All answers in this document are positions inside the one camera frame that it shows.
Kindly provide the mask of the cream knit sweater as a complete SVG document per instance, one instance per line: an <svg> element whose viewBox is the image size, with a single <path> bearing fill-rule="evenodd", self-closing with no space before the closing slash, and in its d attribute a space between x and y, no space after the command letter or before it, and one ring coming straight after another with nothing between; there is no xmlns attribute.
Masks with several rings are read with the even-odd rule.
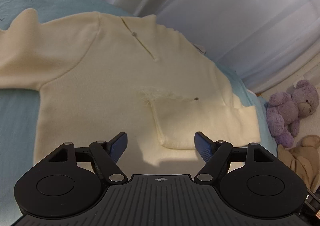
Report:
<svg viewBox="0 0 320 226"><path fill-rule="evenodd" d="M99 12L46 23L22 11L1 31L1 88L38 91L34 162L57 145L128 135L129 154L159 165L194 159L194 134L243 147L260 141L257 113L228 78L153 15Z"/></svg>

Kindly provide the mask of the purple teddy bear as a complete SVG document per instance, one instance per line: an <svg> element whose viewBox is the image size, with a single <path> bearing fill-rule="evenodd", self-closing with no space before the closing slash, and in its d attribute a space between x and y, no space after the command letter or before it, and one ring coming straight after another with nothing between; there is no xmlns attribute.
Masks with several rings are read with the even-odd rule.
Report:
<svg viewBox="0 0 320 226"><path fill-rule="evenodd" d="M300 120L314 114L319 94L308 80L300 80L292 93L277 92L267 102L266 119L271 136L278 145L292 148L299 134Z"/></svg>

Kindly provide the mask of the beige plush toy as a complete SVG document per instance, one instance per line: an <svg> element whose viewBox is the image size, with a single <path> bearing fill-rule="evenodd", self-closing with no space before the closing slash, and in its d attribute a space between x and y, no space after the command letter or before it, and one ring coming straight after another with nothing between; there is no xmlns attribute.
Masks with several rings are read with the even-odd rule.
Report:
<svg viewBox="0 0 320 226"><path fill-rule="evenodd" d="M308 135L301 139L300 144L285 149L277 147L278 159L296 173L315 193L319 187L319 136Z"/></svg>

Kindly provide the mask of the white sheer curtain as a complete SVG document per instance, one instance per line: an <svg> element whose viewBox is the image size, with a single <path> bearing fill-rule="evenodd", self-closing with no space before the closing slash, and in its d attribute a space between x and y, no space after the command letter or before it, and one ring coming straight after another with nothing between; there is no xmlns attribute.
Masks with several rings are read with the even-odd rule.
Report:
<svg viewBox="0 0 320 226"><path fill-rule="evenodd" d="M319 52L319 0L104 0L206 48L245 85L264 91Z"/></svg>

